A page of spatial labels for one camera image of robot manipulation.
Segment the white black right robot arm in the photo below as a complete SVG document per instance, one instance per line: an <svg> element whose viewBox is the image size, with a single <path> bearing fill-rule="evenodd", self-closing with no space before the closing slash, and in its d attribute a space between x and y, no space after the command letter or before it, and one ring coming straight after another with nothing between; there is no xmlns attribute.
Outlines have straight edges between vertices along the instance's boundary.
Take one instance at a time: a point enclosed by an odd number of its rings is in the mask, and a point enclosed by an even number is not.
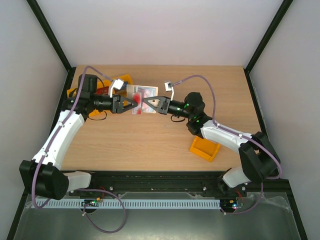
<svg viewBox="0 0 320 240"><path fill-rule="evenodd" d="M241 166L230 168L218 178L218 191L229 196L236 187L245 183L261 184L266 179L275 179L281 165L269 138L262 132L240 132L219 124L205 112L205 103L199 92L189 93L183 102L166 96L153 96L143 102L162 115L187 119L187 129L197 137L221 144L239 154Z"/></svg>

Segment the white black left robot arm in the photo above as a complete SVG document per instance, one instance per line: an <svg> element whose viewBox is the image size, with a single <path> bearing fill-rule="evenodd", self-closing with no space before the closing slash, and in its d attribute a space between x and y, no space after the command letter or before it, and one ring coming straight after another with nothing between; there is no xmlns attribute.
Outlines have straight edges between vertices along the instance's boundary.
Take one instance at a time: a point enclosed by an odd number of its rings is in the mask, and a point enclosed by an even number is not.
<svg viewBox="0 0 320 240"><path fill-rule="evenodd" d="M24 160L19 172L33 198L60 200L66 193L89 187L92 175L86 171L62 173L63 160L79 129L94 111L122 114L137 106L133 100L116 94L126 81L113 79L103 94L98 90L98 76L79 77L78 87L63 102L58 121L48 139L32 160Z"/></svg>

